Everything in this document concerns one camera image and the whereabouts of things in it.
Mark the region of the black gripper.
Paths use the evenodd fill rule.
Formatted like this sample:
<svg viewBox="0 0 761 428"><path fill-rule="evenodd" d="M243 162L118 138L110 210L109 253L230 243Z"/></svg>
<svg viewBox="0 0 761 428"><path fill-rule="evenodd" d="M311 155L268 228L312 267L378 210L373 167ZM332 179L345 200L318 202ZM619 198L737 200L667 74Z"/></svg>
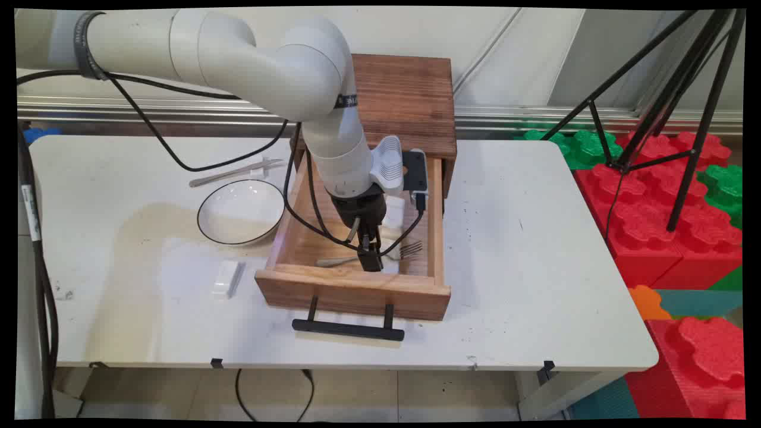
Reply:
<svg viewBox="0 0 761 428"><path fill-rule="evenodd" d="M358 253L361 267L366 272L380 272L383 269L381 257L381 237L379 227L386 216L386 200L384 192L378 184L373 183L370 188L357 197L335 197L331 195L334 204L344 225L352 229L354 220L359 218L357 227L359 235Z"/></svg>

